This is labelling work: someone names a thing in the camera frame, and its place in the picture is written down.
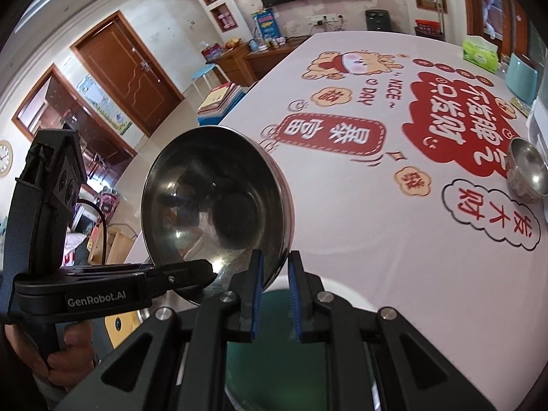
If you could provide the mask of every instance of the white tablecloth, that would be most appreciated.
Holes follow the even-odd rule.
[[[506,188],[524,117],[459,47],[314,35],[223,120],[270,151],[309,272],[390,305],[493,404],[514,410],[548,359],[541,205]]]

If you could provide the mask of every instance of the plastic stool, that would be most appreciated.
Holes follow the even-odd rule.
[[[216,63],[210,63],[210,64],[207,64],[205,65],[203,68],[201,68],[200,70],[196,71],[193,75],[192,75],[192,84],[194,85],[194,88],[196,88],[196,91],[198,91],[198,94],[200,94],[200,96],[202,98],[204,98],[204,95],[202,94],[202,92],[198,89],[198,85],[196,85],[196,82],[200,79],[200,78],[204,78],[204,80],[206,81],[205,83],[207,84],[207,86],[209,87],[209,89],[211,90],[212,86],[211,86],[211,83],[209,82],[208,78],[207,78],[207,73],[213,71],[215,68],[217,68],[217,70],[223,75],[223,77],[225,78],[225,80],[227,82],[230,82],[230,79],[228,78],[228,76],[226,75],[226,73],[223,71],[223,69]]]

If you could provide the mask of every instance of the cartoon animal illustration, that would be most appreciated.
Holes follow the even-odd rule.
[[[307,68],[303,79],[317,80],[326,77],[330,80],[340,80],[346,74],[373,75],[402,69],[403,65],[395,63],[394,56],[378,52],[323,52]]]

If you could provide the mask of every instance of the power outlet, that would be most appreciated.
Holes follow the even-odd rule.
[[[308,21],[308,24],[318,24],[319,21],[324,22],[337,22],[340,20],[339,15],[336,13],[324,13],[320,15],[311,15],[309,17],[306,17],[306,20]]]

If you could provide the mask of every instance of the human hand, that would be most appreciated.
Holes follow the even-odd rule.
[[[93,369],[92,333],[93,326],[89,320],[67,326],[64,332],[66,347],[49,355],[48,368],[20,326],[5,326],[5,336],[21,361],[37,376],[68,390]]]

